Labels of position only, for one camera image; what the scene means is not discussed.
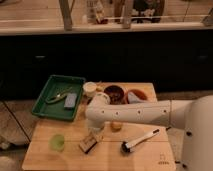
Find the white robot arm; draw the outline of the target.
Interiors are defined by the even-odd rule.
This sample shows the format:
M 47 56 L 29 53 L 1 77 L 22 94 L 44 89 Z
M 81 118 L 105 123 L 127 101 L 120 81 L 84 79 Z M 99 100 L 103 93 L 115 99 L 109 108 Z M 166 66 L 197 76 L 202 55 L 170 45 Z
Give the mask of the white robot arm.
M 184 130 L 181 171 L 213 171 L 213 95 L 196 100 L 163 100 L 111 105 L 97 93 L 86 107 L 88 126 L 106 121 L 172 126 Z

